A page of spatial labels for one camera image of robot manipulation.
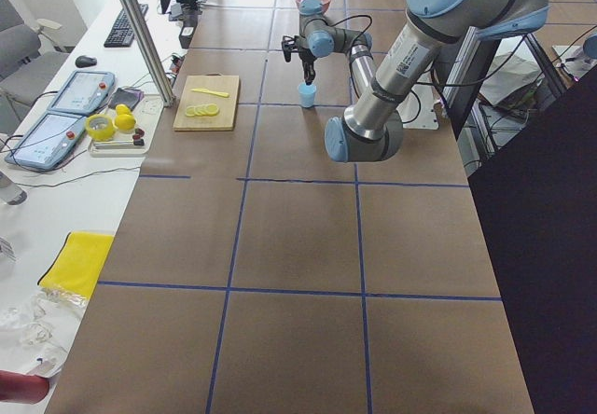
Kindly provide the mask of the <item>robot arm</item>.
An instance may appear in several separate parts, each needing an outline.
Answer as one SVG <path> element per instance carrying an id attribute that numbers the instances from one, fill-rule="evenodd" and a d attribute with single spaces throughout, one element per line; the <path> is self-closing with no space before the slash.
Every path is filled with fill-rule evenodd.
<path id="1" fill-rule="evenodd" d="M 373 162 L 389 159 L 401 146 L 397 108 L 442 47 L 471 27 L 488 40 L 532 33 L 547 20 L 548 0 L 406 0 L 405 26 L 380 64 L 370 54 L 369 35 L 334 27 L 321 0 L 300 0 L 298 12 L 299 32 L 284 41 L 285 58 L 297 52 L 304 81 L 312 84 L 315 61 L 342 53 L 358 94 L 356 104 L 326 124 L 326 152 L 337 162 Z"/>

